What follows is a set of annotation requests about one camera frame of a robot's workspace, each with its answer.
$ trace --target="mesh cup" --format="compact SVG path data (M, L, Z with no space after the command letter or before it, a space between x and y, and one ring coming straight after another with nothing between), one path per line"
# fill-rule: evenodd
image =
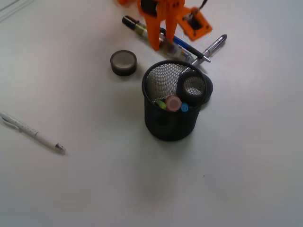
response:
M157 99L176 95L178 80L185 72L198 74L185 83L185 90L192 95L202 95L201 102L187 112L170 112L156 106ZM206 99L207 83L204 74L187 62L161 61L145 73L142 91L145 98L144 114L147 129L161 140L176 141L185 138L194 129L201 105Z

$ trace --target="white pen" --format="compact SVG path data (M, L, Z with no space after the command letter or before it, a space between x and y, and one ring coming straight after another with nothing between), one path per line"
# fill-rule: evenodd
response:
M61 155L65 155L66 149L60 143L53 142L52 140L47 138L45 135L43 135L41 132L39 132L35 129L32 129L31 127L27 126L26 124L17 120L16 118L12 117L11 115L8 115L6 113L0 113L0 117L2 118L4 123L6 123L10 126L17 127L19 130L26 132L28 135L34 137L39 142L54 149Z

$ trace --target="pen tip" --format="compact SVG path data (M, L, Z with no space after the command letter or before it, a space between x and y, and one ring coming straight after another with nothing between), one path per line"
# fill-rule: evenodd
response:
M65 155L66 153L66 149L60 143L56 144L56 151L58 151L58 153L60 153L61 155Z
M206 61L206 62L209 62L209 63L211 62L211 61L210 61L207 57L205 57L205 56L203 57L203 60Z

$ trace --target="black cable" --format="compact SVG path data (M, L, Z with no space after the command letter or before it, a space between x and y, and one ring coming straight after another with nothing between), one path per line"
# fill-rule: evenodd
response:
M202 5L199 7L199 9L202 9L203 6L204 6L206 3L207 3L207 0L204 0L203 3L202 3Z
M3 7L3 8L1 8L1 9L0 9L0 12L3 11L3 10L5 10L5 9L7 9L7 8L10 7L11 5L14 5L14 4L15 4L16 2L18 2L18 1L20 1L20 0L15 0L14 2L10 3L9 5L7 5L7 6Z

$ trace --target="green highlighter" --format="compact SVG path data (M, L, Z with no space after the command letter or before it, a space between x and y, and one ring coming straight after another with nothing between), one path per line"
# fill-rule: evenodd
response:
M158 100L156 101L156 103L159 105L159 107L160 107L161 109L166 110L166 104L165 104L165 102L163 102L163 101L161 101L160 99L158 99Z

